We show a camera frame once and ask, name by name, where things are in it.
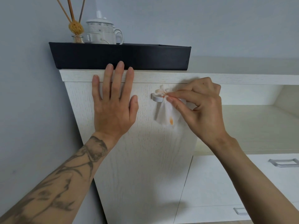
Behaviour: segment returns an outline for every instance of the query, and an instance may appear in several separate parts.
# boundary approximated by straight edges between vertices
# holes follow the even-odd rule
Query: black tray
[[[119,61],[125,69],[187,70],[191,47],[146,44],[78,44],[49,42],[58,69],[105,69]]]

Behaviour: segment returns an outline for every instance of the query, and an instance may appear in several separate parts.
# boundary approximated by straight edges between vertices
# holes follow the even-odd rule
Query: wooden stick
[[[72,21],[75,21],[71,0],[68,0],[68,4],[69,4],[69,9],[70,9]]]
[[[79,18],[79,23],[81,22],[83,8],[84,8],[84,3],[85,3],[85,0],[83,0],[83,4],[82,4],[82,8],[81,8],[81,13],[80,13],[80,18]]]
[[[57,1],[58,1],[58,3],[59,3],[60,7],[62,8],[62,11],[64,12],[65,16],[68,18],[69,22],[71,23],[71,20],[70,20],[69,16],[67,15],[66,11],[64,10],[62,4],[60,3],[59,0],[57,0]]]

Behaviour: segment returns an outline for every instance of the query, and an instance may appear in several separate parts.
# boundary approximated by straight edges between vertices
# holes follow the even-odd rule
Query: person's left hand
[[[134,95],[130,100],[134,79],[134,70],[131,67],[127,70],[126,82],[121,98],[119,98],[123,72],[124,63],[120,61],[115,69],[111,85],[113,65],[107,65],[102,86],[103,98],[100,96],[99,77],[94,75],[92,78],[92,97],[95,106],[95,133],[93,136],[103,140],[110,149],[134,124],[138,111],[137,96]]]

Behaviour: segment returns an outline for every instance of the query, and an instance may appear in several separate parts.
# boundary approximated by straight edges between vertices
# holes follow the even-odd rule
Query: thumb
[[[138,111],[138,97],[134,95],[130,100],[130,108],[129,108],[129,120],[132,124],[136,121],[137,111]]]
[[[167,97],[166,98],[168,102],[170,102],[175,109],[181,113],[184,120],[188,123],[188,120],[192,114],[192,110],[189,109],[180,99],[174,98],[174,97]]]

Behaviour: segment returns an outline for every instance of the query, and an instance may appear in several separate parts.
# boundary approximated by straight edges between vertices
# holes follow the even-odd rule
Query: hand
[[[167,94],[167,100],[182,114],[190,129],[210,148],[229,137],[223,123],[220,89],[210,78],[202,78]],[[178,98],[197,107],[191,110]]]
[[[92,97],[95,106],[95,133],[93,136],[102,139],[111,149],[134,124],[138,111],[138,97],[134,95],[130,100],[134,79],[134,70],[131,67],[127,70],[126,82],[121,98],[119,98],[123,71],[124,63],[120,61],[115,69],[110,89],[113,65],[107,65],[102,86],[103,98],[100,96],[99,77],[94,75],[92,78]]]

